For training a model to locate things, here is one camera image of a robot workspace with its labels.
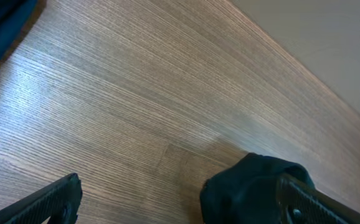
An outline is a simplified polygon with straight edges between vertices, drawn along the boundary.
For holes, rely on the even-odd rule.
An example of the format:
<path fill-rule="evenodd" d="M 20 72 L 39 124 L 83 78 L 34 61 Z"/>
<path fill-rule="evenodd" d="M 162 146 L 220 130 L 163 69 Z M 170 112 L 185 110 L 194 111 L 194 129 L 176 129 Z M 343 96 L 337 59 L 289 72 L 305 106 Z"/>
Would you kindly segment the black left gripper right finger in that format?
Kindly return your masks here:
<path fill-rule="evenodd" d="M 277 180 L 276 201 L 281 223 L 360 224 L 360 213 L 312 189 L 289 174 Z"/>

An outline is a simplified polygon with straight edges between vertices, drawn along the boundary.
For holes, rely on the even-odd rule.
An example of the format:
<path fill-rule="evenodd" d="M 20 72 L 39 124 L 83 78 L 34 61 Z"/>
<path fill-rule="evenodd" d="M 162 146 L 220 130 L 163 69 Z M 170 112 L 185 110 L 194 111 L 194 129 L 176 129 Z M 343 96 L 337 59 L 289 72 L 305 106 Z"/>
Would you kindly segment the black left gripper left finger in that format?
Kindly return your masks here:
<path fill-rule="evenodd" d="M 81 200 L 81 180 L 71 173 L 0 210 L 0 224 L 74 224 Z"/>

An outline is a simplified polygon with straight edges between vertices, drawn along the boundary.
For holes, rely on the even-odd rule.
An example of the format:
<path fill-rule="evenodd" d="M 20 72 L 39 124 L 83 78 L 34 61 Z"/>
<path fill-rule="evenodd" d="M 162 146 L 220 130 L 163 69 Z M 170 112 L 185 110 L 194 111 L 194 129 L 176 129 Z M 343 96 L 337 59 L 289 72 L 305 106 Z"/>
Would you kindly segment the black t-shirt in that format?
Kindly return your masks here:
<path fill-rule="evenodd" d="M 205 182 L 200 192 L 204 223 L 279 223 L 281 211 L 276 201 L 276 185 L 283 173 L 315 187 L 300 164 L 247 154 Z"/>

